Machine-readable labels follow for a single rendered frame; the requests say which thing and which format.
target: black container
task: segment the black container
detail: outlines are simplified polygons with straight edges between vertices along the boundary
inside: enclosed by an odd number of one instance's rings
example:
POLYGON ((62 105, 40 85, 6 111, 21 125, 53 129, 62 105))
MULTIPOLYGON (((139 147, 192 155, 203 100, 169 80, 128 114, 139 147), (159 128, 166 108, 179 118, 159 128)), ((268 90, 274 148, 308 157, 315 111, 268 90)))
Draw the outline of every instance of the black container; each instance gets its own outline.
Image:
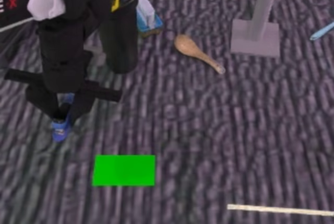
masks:
POLYGON ((106 64, 116 74, 129 73, 138 63, 137 4, 138 0, 120 0, 99 28, 106 64))

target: green rectangle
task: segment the green rectangle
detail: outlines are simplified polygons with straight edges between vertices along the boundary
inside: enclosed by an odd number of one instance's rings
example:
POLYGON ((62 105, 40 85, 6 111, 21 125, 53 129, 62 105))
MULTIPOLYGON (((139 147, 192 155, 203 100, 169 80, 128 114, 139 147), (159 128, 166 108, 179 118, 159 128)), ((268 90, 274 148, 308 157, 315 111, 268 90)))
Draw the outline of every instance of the green rectangle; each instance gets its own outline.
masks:
POLYGON ((154 155, 97 155, 93 186, 154 186, 154 155))

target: light blue utensil handle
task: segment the light blue utensil handle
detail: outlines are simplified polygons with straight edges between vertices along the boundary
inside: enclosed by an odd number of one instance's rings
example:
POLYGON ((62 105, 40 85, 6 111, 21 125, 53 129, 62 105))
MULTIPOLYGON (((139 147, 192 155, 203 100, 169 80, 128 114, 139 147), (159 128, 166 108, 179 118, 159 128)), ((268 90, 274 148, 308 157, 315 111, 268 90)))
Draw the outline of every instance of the light blue utensil handle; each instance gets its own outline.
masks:
POLYGON ((334 28, 334 22, 332 22, 331 24, 329 24, 329 25, 325 26, 324 28, 320 29, 316 33, 314 33, 311 36, 310 40, 317 40, 317 39, 321 38, 322 36, 324 36, 327 32, 329 32, 333 28, 334 28))

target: metal base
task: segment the metal base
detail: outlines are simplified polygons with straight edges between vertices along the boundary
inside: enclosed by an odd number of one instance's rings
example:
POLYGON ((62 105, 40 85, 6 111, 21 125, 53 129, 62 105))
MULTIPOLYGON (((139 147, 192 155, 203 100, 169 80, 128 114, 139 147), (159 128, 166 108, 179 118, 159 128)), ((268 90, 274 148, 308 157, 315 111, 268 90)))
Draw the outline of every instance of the metal base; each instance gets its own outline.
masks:
POLYGON ((232 25, 231 52, 238 54, 280 57, 280 35, 277 23, 266 23, 263 38, 259 41, 247 39, 251 21, 235 19, 232 25))

